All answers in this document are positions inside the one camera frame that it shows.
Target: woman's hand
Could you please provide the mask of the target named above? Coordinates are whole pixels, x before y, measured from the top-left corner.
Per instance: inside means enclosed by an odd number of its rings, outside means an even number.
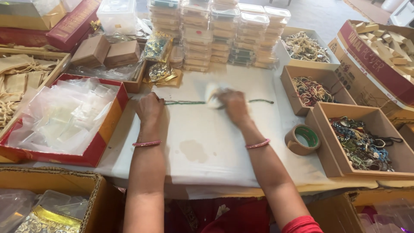
[[[237,127],[251,122],[243,92],[226,89],[217,97],[225,105],[227,115]]]
[[[141,128],[156,128],[160,123],[162,112],[164,111],[164,99],[151,92],[141,98],[135,107],[138,117],[141,120]]]

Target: red and gold box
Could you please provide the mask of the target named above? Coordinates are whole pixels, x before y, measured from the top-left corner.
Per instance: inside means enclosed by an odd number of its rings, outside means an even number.
[[[69,75],[62,74],[52,85],[55,85],[58,80],[69,80],[69,79],[81,79],[89,78],[86,76],[78,75]],[[109,112],[105,117],[102,125],[99,127],[98,132],[92,139],[89,146],[83,152],[82,155],[69,155],[69,154],[59,154],[59,153],[45,153],[38,152],[26,149],[19,149],[14,147],[5,146],[10,133],[13,131],[16,124],[22,124],[22,120],[17,121],[14,126],[5,134],[3,139],[0,141],[0,154],[5,158],[20,158],[27,160],[34,160],[40,162],[48,163],[62,163],[69,165],[78,165],[78,166],[87,166],[87,167],[96,167],[101,159],[102,154],[105,151],[106,146],[112,136],[113,131],[115,130],[116,125],[118,124],[119,119],[125,109],[125,106],[128,102],[128,95],[125,89],[125,86],[122,82],[99,79],[103,84],[119,86],[119,90],[116,93],[116,97],[112,102]]]
[[[52,46],[70,52],[85,34],[94,32],[92,21],[102,0],[83,0],[50,31],[0,27],[0,44],[16,44],[26,47]]]

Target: red sleeve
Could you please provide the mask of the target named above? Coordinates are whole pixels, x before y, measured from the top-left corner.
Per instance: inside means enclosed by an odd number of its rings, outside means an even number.
[[[323,233],[311,216],[301,216],[286,224],[282,233]]]

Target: gray floor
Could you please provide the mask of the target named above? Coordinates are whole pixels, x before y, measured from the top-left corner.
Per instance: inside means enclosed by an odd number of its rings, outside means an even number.
[[[288,26],[313,29],[327,44],[347,19],[367,21],[341,0],[292,0],[290,6],[287,5],[288,0],[273,0],[272,4],[269,0],[240,0],[240,2],[288,9],[292,14]],[[147,12],[146,0],[137,0],[137,4],[140,12]]]

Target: pink bangle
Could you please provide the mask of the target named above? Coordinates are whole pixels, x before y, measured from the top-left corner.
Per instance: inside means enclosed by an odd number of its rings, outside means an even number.
[[[259,144],[256,144],[256,145],[246,145],[246,149],[254,149],[254,148],[257,148],[257,147],[261,147],[261,146],[265,146],[265,145],[267,145],[267,144],[269,144],[269,142],[270,142],[270,139],[266,139],[266,141],[265,142],[262,142],[262,143],[259,143]]]
[[[135,147],[143,147],[143,146],[155,146],[161,144],[161,140],[153,141],[153,142],[146,142],[146,143],[132,143]]]

